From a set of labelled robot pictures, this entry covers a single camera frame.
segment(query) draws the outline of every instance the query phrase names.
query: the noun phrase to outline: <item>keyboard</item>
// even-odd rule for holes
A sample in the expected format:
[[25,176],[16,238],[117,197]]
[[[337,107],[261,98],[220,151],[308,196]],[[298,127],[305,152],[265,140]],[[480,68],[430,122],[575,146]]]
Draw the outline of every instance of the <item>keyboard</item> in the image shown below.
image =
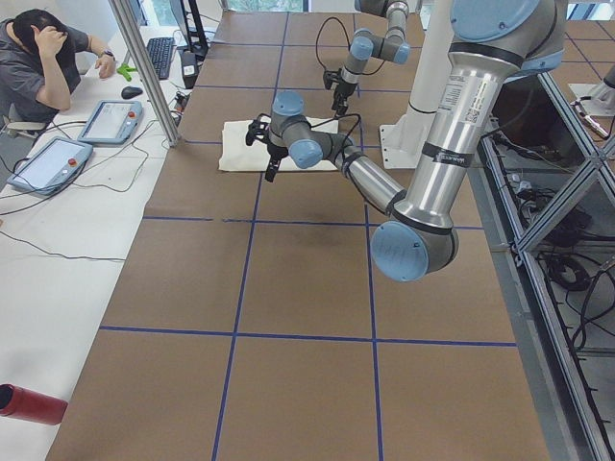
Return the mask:
[[169,78],[171,61],[173,59],[173,46],[175,40],[170,36],[157,36],[147,42],[147,53],[158,74],[159,80]]

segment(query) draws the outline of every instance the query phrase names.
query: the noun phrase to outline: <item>black mouse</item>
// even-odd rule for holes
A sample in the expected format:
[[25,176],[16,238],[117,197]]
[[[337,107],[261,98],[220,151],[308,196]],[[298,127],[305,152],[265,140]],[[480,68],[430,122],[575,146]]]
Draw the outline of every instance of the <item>black mouse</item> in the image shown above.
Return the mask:
[[143,90],[138,86],[125,86],[124,89],[122,89],[122,98],[132,99],[141,93],[143,93]]

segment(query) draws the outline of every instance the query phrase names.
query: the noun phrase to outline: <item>light blue tablet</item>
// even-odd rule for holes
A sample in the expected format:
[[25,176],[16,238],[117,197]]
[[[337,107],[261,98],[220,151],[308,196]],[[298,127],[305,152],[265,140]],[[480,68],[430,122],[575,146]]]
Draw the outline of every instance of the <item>light blue tablet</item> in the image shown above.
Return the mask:
[[124,144],[138,125],[142,113],[143,106],[138,101],[100,101],[77,140],[96,145]]
[[7,183],[27,192],[51,195],[83,169],[92,150],[90,144],[56,136],[23,163]]

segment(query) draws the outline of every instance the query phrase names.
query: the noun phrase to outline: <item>white cloth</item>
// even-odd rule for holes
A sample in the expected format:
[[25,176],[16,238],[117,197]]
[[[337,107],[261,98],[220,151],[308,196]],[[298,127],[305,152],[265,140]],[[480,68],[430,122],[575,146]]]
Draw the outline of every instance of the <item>white cloth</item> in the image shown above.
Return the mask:
[[[311,125],[317,125],[325,119],[308,118]],[[222,130],[222,157],[218,162],[218,168],[222,171],[265,171],[269,164],[267,146],[262,142],[255,141],[252,146],[246,146],[246,133],[252,120],[238,122],[226,122]],[[337,120],[333,120],[315,131],[325,133],[337,133]],[[332,171],[336,168],[328,160],[322,160],[307,170],[302,170],[295,165],[292,158],[286,157],[280,163],[280,171]]]

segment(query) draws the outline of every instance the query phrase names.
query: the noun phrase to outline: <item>man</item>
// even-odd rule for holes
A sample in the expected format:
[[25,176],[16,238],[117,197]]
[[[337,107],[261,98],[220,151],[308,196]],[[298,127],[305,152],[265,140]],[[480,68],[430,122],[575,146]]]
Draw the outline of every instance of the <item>man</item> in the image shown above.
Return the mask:
[[115,59],[103,40],[49,12],[29,10],[0,22],[0,98],[25,121],[50,122],[70,109],[70,94],[81,81],[75,53],[82,51],[98,57],[101,79],[113,75]]

